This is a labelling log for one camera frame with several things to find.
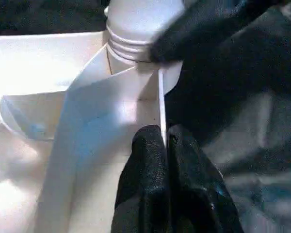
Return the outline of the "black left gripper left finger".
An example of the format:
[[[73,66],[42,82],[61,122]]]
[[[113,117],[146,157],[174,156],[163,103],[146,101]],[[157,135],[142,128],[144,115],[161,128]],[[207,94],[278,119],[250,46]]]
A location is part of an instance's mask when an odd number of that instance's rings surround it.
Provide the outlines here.
[[[121,172],[112,219],[113,233],[166,233],[170,229],[166,151],[158,125],[139,129]]]

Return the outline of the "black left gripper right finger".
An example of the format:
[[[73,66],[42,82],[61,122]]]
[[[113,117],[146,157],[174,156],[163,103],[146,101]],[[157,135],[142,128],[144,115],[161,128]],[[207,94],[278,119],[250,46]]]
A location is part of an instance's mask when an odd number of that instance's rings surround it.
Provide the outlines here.
[[[242,233],[222,175],[181,125],[167,132],[171,214],[176,233]]]

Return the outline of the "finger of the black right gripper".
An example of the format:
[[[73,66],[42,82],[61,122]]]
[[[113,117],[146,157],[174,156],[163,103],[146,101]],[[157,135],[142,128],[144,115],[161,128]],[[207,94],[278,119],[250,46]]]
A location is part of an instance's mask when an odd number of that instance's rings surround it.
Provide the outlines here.
[[[149,49],[150,61],[167,64],[193,50],[210,51],[280,0],[198,0],[164,28]]]

